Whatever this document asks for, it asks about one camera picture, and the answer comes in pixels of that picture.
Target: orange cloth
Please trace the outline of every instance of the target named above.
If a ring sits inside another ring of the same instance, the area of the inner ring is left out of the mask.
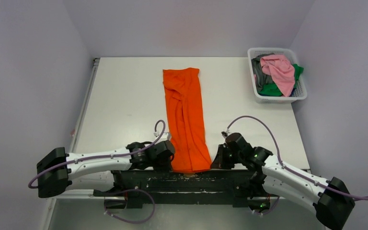
[[[210,169],[211,157],[205,144],[199,69],[163,70],[166,108],[172,144],[172,168],[179,173]]]

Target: gray wall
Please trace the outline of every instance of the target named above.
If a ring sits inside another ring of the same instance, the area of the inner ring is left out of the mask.
[[[308,98],[293,107],[313,172],[368,195],[368,1],[317,0],[291,48],[305,67]],[[345,229],[368,229],[368,202]]]
[[[90,57],[60,0],[0,0],[0,230],[35,230],[36,163],[68,146]]]
[[[90,53],[245,57],[289,47],[314,0],[66,0]]]

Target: laundry basket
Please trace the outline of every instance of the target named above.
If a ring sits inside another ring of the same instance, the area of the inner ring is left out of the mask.
[[[297,60],[297,56],[295,53],[289,49],[282,48],[250,48],[248,50],[248,62],[250,74],[253,82],[253,91],[255,95],[255,100],[258,103],[291,103],[297,100],[303,100],[307,97],[307,90],[304,85],[304,76],[300,75],[299,80],[297,81],[297,87],[294,90],[293,94],[289,97],[270,97],[270,96],[262,96],[257,93],[256,89],[256,80],[253,76],[253,68],[252,68],[252,59],[261,54],[284,54],[291,62],[291,64],[299,65]]]

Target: tabletop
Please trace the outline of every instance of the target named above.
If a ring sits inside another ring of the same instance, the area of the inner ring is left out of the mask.
[[[200,69],[205,136],[212,160],[224,142],[221,131],[233,119],[252,115],[272,130],[284,161],[309,169],[291,104],[256,103],[248,61],[246,57],[102,57],[74,152],[108,151],[135,141],[153,141],[156,121],[167,123],[163,69],[193,67]],[[252,146],[277,154],[267,130],[252,119],[237,121],[230,131],[241,133]]]

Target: cable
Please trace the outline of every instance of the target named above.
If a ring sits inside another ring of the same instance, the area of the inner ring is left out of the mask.
[[[157,131],[157,125],[159,123],[163,123],[163,129],[161,130],[161,134],[156,138],[156,140],[154,142],[152,142],[151,144],[149,144],[148,146],[142,148],[142,149],[139,149],[139,150],[136,150],[136,151],[133,151],[133,152],[130,152],[130,153],[124,153],[124,154],[115,154],[113,156],[111,156],[110,154],[108,155],[99,155],[99,156],[90,156],[90,157],[83,157],[83,158],[79,158],[77,160],[71,160],[71,161],[65,161],[63,163],[60,163],[60,164],[56,164],[46,170],[43,170],[42,172],[40,172],[39,174],[37,174],[35,177],[33,177],[33,179],[29,182],[29,184],[27,185],[29,188],[32,188],[32,189],[36,189],[38,188],[38,186],[33,186],[33,182],[35,182],[35,180],[37,180],[39,177],[41,177],[42,175],[44,175],[45,173],[49,172],[49,171],[52,171],[54,169],[57,169],[57,168],[60,168],[60,167],[63,167],[65,165],[68,165],[68,164],[73,164],[75,163],[76,161],[79,162],[79,161],[87,161],[87,160],[93,160],[93,159],[99,159],[99,158],[111,158],[111,157],[124,157],[124,156],[129,156],[129,155],[133,155],[133,154],[136,154],[136,153],[139,153],[139,152],[142,152],[150,147],[152,147],[154,144],[157,143],[157,141],[160,140],[160,138],[162,137],[163,133],[164,133],[164,130],[166,129],[166,123],[163,121],[163,120],[158,120],[156,122],[156,125],[154,126],[154,130]]]
[[[288,170],[288,171],[289,171],[289,172],[291,172],[292,174],[295,174],[295,175],[297,175],[297,176],[299,176],[299,177],[301,177],[301,178],[303,178],[303,179],[305,179],[305,180],[307,180],[307,181],[309,181],[309,182],[311,182],[311,183],[317,184],[318,186],[320,186],[320,187],[322,187],[322,188],[328,189],[328,190],[330,190],[330,191],[332,191],[332,192],[334,192],[334,193],[337,193],[337,194],[340,194],[340,195],[343,195],[343,196],[347,196],[347,197],[353,198],[355,201],[359,201],[359,200],[368,200],[368,196],[358,196],[358,195],[356,196],[356,195],[351,195],[351,194],[348,194],[348,193],[344,193],[344,192],[338,191],[338,190],[333,189],[333,188],[331,188],[331,187],[328,187],[328,186],[326,186],[326,185],[324,185],[324,184],[317,183],[315,180],[313,180],[313,179],[311,179],[311,178],[309,178],[309,177],[307,177],[307,176],[304,176],[303,174],[301,174],[301,173],[299,173],[299,172],[296,172],[296,171],[292,170],[291,168],[287,167],[286,165],[284,165],[284,164],[283,164],[283,161],[281,160],[281,157],[280,157],[280,149],[279,149],[279,147],[278,147],[278,144],[277,144],[276,138],[274,137],[274,135],[273,135],[272,131],[269,129],[269,127],[268,127],[268,126],[267,126],[263,121],[259,120],[258,118],[254,117],[254,116],[249,116],[249,115],[240,116],[240,117],[236,118],[235,120],[233,120],[233,121],[228,125],[227,129],[229,129],[229,128],[233,125],[233,123],[235,123],[237,120],[239,120],[239,119],[241,119],[241,118],[245,118],[245,117],[246,117],[246,118],[251,118],[251,119],[254,119],[254,120],[256,120],[256,121],[260,122],[260,124],[262,124],[262,125],[267,129],[267,131],[269,132],[270,136],[272,137],[272,139],[273,139],[273,141],[274,141],[274,145],[276,146],[277,159],[278,159],[278,161],[280,162],[280,165],[281,165],[282,167],[284,167],[286,170]]]
[[[127,190],[124,190],[124,191],[121,191],[121,192],[114,193],[114,195],[116,196],[118,194],[128,193],[128,192],[141,192],[141,193],[144,193],[145,195],[147,195],[150,198],[151,203],[153,204],[153,210],[151,211],[151,213],[150,213],[150,215],[148,217],[146,217],[146,218],[144,218],[142,220],[127,220],[127,219],[123,219],[123,218],[121,218],[119,216],[115,216],[114,214],[112,214],[111,212],[109,212],[106,209],[105,205],[103,207],[104,210],[105,210],[104,215],[105,214],[108,214],[109,216],[111,216],[111,217],[113,217],[115,219],[121,220],[121,221],[126,222],[126,223],[129,223],[129,224],[141,224],[141,223],[144,223],[144,222],[148,221],[153,216],[154,212],[156,211],[156,202],[154,202],[154,199],[151,197],[151,195],[148,192],[146,192],[144,190],[141,190],[141,189],[127,189]]]

